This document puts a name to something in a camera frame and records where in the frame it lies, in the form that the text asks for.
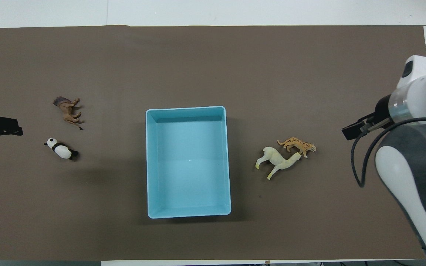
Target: orange striped tiger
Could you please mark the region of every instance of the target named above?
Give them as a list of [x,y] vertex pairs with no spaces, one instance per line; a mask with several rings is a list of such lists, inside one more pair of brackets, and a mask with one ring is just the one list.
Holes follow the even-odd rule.
[[277,143],[279,143],[279,145],[284,145],[284,148],[287,148],[287,151],[289,153],[290,153],[290,148],[296,146],[300,150],[299,153],[303,153],[303,157],[305,157],[305,158],[308,158],[307,157],[307,151],[308,150],[311,150],[313,152],[317,151],[317,147],[315,147],[315,145],[313,145],[311,143],[306,143],[306,142],[301,141],[301,140],[299,140],[298,138],[295,138],[295,137],[288,138],[283,143],[280,143],[280,141],[277,140]]

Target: blue plastic bin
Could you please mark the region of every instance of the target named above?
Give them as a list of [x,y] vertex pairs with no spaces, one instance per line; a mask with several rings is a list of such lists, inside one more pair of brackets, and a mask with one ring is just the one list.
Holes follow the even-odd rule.
[[148,110],[146,150],[149,217],[230,214],[223,106]]

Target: animal figurine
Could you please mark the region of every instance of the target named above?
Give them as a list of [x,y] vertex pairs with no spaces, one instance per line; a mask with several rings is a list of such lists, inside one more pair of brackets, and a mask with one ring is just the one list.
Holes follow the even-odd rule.
[[264,156],[257,159],[256,161],[256,168],[259,169],[259,165],[269,160],[274,166],[274,169],[272,169],[271,173],[267,176],[268,180],[271,180],[271,177],[275,172],[278,170],[283,170],[291,167],[296,161],[298,161],[301,158],[300,153],[294,153],[288,160],[284,159],[280,153],[272,148],[272,147],[265,147],[263,150]]
[[307,157],[308,150],[311,150],[313,152],[317,151],[317,147],[315,147],[315,145],[311,143],[306,143],[295,137],[288,138],[283,143],[280,143],[280,141],[277,140],[277,143],[279,143],[279,145],[284,145],[284,148],[287,148],[287,151],[289,153],[290,153],[290,148],[296,146],[297,148],[299,148],[300,153],[303,153],[303,157],[305,158],[308,158]]
[[64,143],[58,143],[54,138],[49,138],[44,145],[49,146],[54,153],[57,153],[63,159],[73,160],[73,157],[78,156],[78,151],[68,148]]
[[63,118],[65,121],[67,121],[68,123],[71,123],[75,126],[78,126],[78,128],[80,128],[80,130],[83,130],[83,128],[81,128],[80,125],[75,124],[76,122],[78,122],[79,120],[77,119],[79,116],[81,116],[81,113],[77,113],[76,115],[71,114],[71,109],[78,104],[78,102],[80,101],[79,98],[76,98],[74,101],[70,101],[67,98],[64,98],[62,96],[58,96],[55,100],[54,100],[54,105],[57,106],[58,108],[60,108],[60,110],[62,110],[63,113]]

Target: black and white panda toy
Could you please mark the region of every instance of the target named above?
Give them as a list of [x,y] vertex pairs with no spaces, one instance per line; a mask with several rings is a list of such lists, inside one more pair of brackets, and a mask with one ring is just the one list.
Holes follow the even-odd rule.
[[54,138],[49,138],[44,145],[49,146],[54,153],[57,153],[63,159],[73,160],[73,157],[78,156],[78,151],[68,148],[64,143],[58,143]]

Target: white horse figurine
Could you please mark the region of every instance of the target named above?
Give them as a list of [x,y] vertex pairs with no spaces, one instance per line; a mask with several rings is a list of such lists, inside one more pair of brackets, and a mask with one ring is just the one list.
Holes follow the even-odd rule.
[[272,169],[271,173],[267,176],[268,180],[271,180],[271,177],[275,172],[278,170],[283,170],[291,167],[294,162],[298,161],[301,158],[300,153],[294,153],[288,160],[284,159],[280,153],[272,148],[272,147],[265,147],[262,151],[264,151],[264,156],[257,159],[256,161],[256,168],[259,169],[259,165],[269,160],[274,166],[274,169]]

